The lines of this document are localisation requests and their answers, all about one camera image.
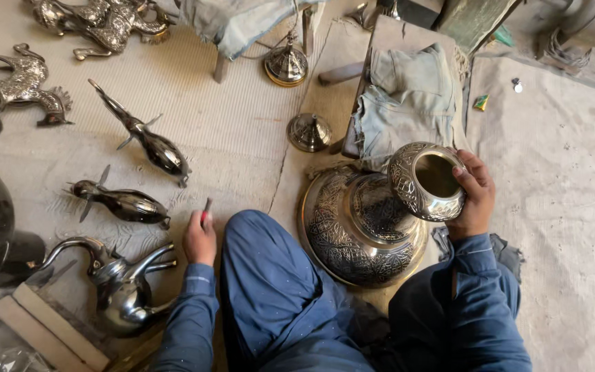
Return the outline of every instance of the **blue trousers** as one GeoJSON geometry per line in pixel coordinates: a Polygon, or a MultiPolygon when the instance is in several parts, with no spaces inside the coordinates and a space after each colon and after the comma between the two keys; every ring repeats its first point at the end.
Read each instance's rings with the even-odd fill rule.
{"type": "MultiPolygon", "coordinates": [[[[377,369],[438,370],[451,347],[446,313],[452,260],[407,280],[390,301],[387,318],[349,295],[271,217],[240,212],[226,226],[220,269],[229,370],[258,369],[314,337],[365,351],[377,369]]],[[[505,266],[498,268],[515,318],[520,288],[505,266]]]]}

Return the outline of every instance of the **hand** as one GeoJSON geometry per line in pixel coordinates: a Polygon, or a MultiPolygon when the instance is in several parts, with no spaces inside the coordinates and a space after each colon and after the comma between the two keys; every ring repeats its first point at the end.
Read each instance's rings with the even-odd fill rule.
{"type": "Polygon", "coordinates": [[[190,223],[182,233],[182,250],[185,251],[188,264],[215,264],[217,254],[217,237],[213,229],[213,218],[206,213],[206,219],[201,227],[202,210],[195,210],[190,217],[190,223]]]}
{"type": "Polygon", "coordinates": [[[451,171],[456,181],[467,191],[461,214],[446,222],[451,241],[487,233],[495,204],[495,183],[486,165],[475,154],[464,149],[458,150],[457,154],[469,172],[460,167],[454,167],[451,171]]]}

